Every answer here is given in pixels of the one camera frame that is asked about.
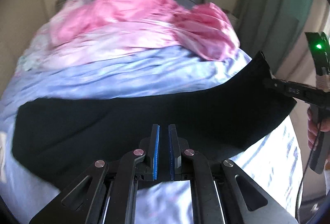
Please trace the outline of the person's right hand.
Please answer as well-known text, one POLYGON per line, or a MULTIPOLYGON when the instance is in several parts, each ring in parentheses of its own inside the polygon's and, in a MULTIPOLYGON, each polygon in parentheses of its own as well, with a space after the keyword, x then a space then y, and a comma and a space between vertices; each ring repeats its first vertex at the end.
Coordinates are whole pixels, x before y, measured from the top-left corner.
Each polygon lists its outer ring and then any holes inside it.
POLYGON ((322 123, 315 123, 312 119, 313 112, 311 108, 307 110, 308 116, 308 148, 310 150, 315 150, 321 140, 321 133, 326 133, 329 131, 329 118, 326 118, 322 123))

